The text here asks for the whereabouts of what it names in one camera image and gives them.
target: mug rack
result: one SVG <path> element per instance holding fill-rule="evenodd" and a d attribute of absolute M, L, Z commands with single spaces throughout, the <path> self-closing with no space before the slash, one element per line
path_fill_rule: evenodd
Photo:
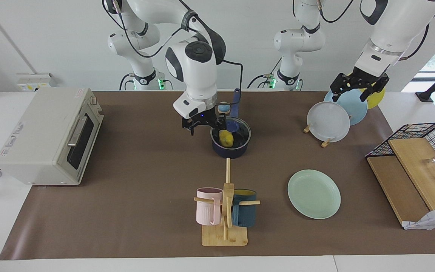
<path fill-rule="evenodd" d="M 247 228 L 233 226 L 231 207 L 233 206 L 234 184 L 231 183 L 231 158 L 226 159 L 226 183 L 221 203 L 221 223 L 217 226 L 202 226 L 203 246 L 246 246 Z M 194 201 L 214 203 L 211 199 L 194 198 Z M 260 205 L 261 201 L 241 201 L 239 205 Z"/>

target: oven handle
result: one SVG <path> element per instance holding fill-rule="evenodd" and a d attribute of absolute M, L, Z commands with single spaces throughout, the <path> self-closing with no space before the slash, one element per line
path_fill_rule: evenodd
<path fill-rule="evenodd" d="M 85 127 L 86 121 L 88 121 L 88 116 L 83 116 L 78 119 L 78 123 L 76 124 L 75 130 L 73 131 L 73 135 L 71 136 L 68 146 L 75 147 L 77 143 L 80 141 L 80 137 L 82 136 L 83 128 Z"/>

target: white wall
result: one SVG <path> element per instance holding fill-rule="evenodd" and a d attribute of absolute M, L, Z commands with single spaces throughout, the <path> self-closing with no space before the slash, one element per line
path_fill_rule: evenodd
<path fill-rule="evenodd" d="M 186 0 L 200 17 L 226 41 L 226 59 L 245 64 L 244 85 L 259 74 L 268 73 L 280 54 L 273 47 L 277 31 L 299 27 L 293 18 L 292 0 Z M 324 13 L 334 19 L 348 0 L 328 1 Z M 39 73 L 52 73 L 61 86 L 115 90 L 121 77 L 131 72 L 122 57 L 107 48 L 107 36 L 118 27 L 102 10 L 99 0 L 0 0 L 0 25 Z M 160 25 L 162 41 L 178 26 Z M 359 13 L 359 1 L 335 24 L 323 23 L 327 43 L 319 52 L 304 53 L 304 90 L 327 90 L 340 72 L 352 70 L 371 33 Z M 189 36 L 179 33 L 178 42 Z M 411 47 L 414 50 L 418 40 Z M 154 52 L 154 46 L 147 52 Z M 435 53 L 435 20 L 422 50 L 407 62 L 389 70 L 389 91 L 401 91 L 414 74 Z M 155 66 L 166 72 L 163 50 L 154 57 Z M 16 89 L 16 73 L 28 73 L 0 32 L 0 91 Z M 239 68 L 219 66 L 219 88 L 238 86 Z M 176 88 L 184 85 L 177 83 Z"/>

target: power outlet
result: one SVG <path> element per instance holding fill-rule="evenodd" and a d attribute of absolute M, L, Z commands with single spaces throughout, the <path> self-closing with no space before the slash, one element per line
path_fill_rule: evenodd
<path fill-rule="evenodd" d="M 38 88 L 57 86 L 57 82 L 49 73 L 17 75 L 20 76 L 17 85 L 21 91 L 38 91 Z"/>

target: mug handle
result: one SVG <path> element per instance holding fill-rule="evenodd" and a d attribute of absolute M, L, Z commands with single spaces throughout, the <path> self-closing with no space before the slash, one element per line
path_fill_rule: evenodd
<path fill-rule="evenodd" d="M 214 211 L 213 211 L 213 220 L 211 224 L 213 226 L 217 225 L 216 222 L 220 222 L 221 220 L 221 200 L 219 198 L 211 198 L 214 200 Z"/>

